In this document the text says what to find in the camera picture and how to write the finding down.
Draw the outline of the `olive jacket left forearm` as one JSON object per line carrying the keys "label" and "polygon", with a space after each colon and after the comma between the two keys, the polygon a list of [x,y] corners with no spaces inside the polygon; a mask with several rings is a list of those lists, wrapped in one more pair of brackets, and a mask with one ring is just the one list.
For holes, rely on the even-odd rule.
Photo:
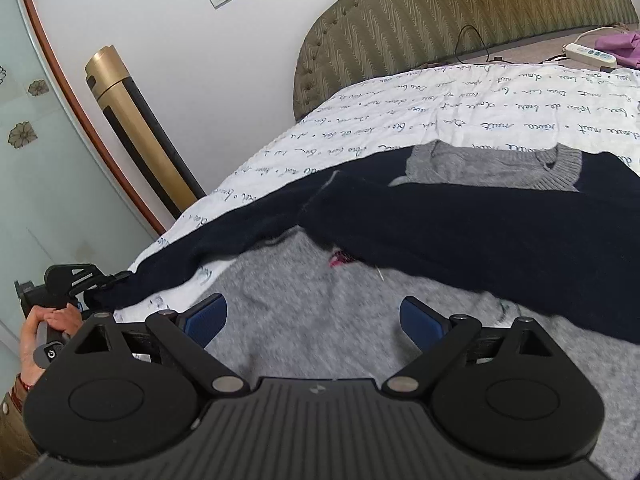
{"label": "olive jacket left forearm", "polygon": [[40,453],[26,429],[23,408],[30,386],[17,375],[14,385],[1,401],[0,474],[14,479],[38,460]]}

